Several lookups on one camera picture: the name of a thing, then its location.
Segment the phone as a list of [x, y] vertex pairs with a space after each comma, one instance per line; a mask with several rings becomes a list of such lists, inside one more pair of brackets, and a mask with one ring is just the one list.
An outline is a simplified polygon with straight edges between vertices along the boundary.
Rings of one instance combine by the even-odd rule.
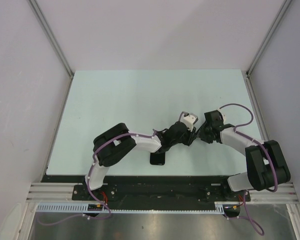
[[166, 163], [166, 153], [151, 153], [149, 162], [153, 166], [163, 166]]

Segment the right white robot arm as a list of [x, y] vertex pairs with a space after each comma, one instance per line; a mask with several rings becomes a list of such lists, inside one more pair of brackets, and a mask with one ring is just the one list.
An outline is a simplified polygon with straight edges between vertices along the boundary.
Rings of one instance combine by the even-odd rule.
[[245, 157], [246, 172], [227, 178], [220, 188], [221, 196], [232, 201], [243, 190], [268, 190], [275, 192], [280, 184], [291, 180], [280, 144], [275, 140], [255, 139], [232, 124], [225, 124], [219, 110], [204, 114], [205, 121], [198, 130], [198, 137], [207, 144], [217, 142], [241, 153]]

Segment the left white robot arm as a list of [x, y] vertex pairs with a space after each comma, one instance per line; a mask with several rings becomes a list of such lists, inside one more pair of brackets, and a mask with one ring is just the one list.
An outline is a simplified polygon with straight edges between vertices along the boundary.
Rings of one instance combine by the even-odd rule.
[[196, 137], [196, 127], [181, 120], [170, 128], [154, 130], [152, 135], [131, 132], [125, 123], [115, 125], [93, 140], [93, 162], [85, 176], [83, 194], [90, 200], [97, 199], [109, 168], [120, 162], [130, 151], [149, 152], [153, 163], [163, 164], [166, 152], [173, 146], [190, 146]]

